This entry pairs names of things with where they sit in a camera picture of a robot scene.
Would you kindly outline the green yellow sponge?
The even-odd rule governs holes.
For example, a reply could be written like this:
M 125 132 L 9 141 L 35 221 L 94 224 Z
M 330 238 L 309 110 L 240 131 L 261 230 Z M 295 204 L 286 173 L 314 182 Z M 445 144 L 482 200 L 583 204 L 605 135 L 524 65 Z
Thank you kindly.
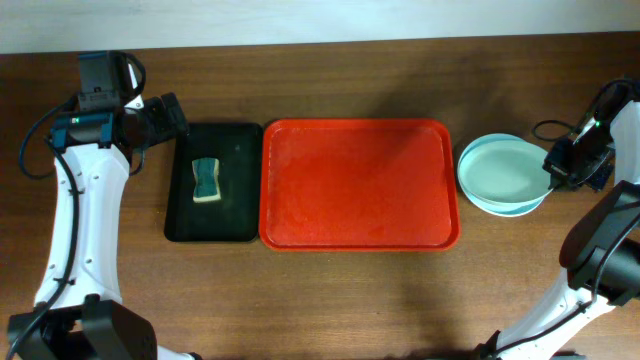
M 213 202 L 221 199 L 219 165 L 219 160 L 211 157 L 192 161 L 195 181 L 193 201 L 195 203 Z

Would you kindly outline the light green plate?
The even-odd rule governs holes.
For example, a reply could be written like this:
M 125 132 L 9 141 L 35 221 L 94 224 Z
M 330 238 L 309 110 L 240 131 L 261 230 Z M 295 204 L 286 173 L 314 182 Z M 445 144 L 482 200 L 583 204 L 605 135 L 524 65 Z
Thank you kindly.
M 475 147 L 459 164 L 459 181 L 475 197 L 492 204 L 528 204 L 550 192 L 543 169 L 547 152 L 522 140 L 501 140 Z

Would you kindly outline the light blue plate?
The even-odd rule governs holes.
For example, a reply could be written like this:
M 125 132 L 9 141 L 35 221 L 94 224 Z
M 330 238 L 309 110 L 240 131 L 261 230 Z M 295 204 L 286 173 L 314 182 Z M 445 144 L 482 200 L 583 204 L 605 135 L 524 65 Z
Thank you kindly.
M 483 145 L 483 144 L 488 144 L 491 142 L 495 142 L 495 141 L 501 141 L 501 140 L 522 140 L 525 141 L 519 137 L 516 137 L 514 135 L 509 135 L 509 134 L 503 134 L 503 133 L 496 133 L 496 134 L 488 134 L 488 135 L 484 135 L 481 136 L 479 138 L 477 138 L 476 140 L 472 141 L 462 152 L 462 154 L 460 155 L 459 161 L 458 161 L 458 168 L 457 168 L 457 175 L 458 175 L 458 170 L 459 170 L 459 164 L 460 161 L 462 160 L 462 158 L 467 154 L 468 151 L 474 149 L 477 146 Z M 480 208 L 481 210 L 490 213 L 492 215 L 496 215 L 496 216 L 501 216 L 501 217 L 518 217 L 518 216 L 522 216 L 524 214 L 528 214 L 531 211 L 533 211 L 534 209 L 536 209 L 541 203 L 542 201 L 545 199 L 543 198 L 542 200 L 539 200 L 537 202 L 532 202 L 532 203 L 528 203 L 528 204 L 506 204 L 506 205 L 501 205 L 501 204 L 492 204 L 492 203 L 488 203 L 486 201 L 483 201 L 477 197 L 475 197 L 473 194 L 471 194 L 468 190 L 466 190 L 464 188 L 464 186 L 460 183 L 460 187 L 463 191 L 463 193 L 465 194 L 465 196 L 469 199 L 469 201 L 471 201 L 474 205 L 476 205 L 478 208 Z

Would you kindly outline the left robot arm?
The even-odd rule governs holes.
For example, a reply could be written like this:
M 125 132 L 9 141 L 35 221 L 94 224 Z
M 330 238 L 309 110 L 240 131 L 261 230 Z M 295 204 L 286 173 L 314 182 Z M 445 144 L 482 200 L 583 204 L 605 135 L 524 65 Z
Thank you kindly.
M 35 122 L 51 124 L 57 200 L 45 275 L 32 311 L 10 317 L 8 358 L 194 359 L 158 344 L 151 323 L 122 304 L 118 226 L 134 154 L 187 134 L 172 93 L 147 100 L 131 53 L 78 57 L 81 88 Z

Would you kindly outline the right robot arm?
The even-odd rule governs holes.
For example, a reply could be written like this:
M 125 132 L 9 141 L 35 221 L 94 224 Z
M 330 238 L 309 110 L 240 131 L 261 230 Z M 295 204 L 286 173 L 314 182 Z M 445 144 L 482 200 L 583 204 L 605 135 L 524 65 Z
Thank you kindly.
M 582 120 L 552 141 L 543 169 L 551 189 L 613 188 L 565 238 L 562 268 L 544 297 L 518 323 L 495 332 L 475 359 L 559 359 L 561 348 L 597 317 L 639 296 L 639 82 L 604 85 Z

